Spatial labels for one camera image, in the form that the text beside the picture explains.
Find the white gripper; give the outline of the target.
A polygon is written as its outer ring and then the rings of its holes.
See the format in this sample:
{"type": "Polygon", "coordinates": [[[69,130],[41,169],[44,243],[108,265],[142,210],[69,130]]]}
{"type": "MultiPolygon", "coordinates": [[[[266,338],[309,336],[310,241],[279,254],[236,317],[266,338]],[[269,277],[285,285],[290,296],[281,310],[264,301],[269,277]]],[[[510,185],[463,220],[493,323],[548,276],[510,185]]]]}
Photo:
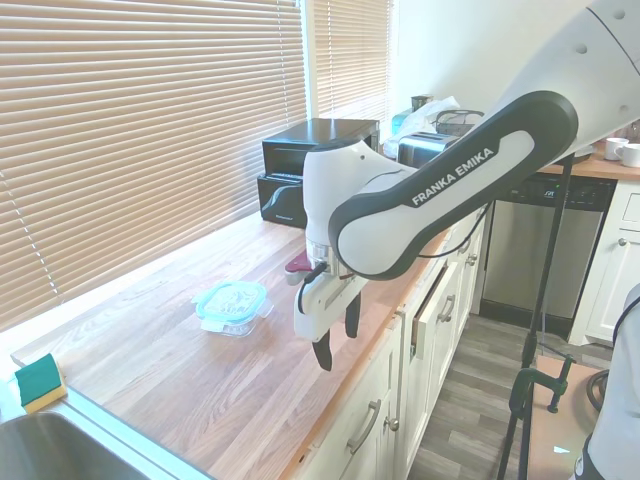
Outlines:
{"type": "Polygon", "coordinates": [[[319,366],[332,370],[331,327],[344,317],[345,333],[358,335],[363,279],[356,275],[341,279],[328,273],[309,272],[294,301],[294,331],[298,337],[312,341],[319,366]]]}

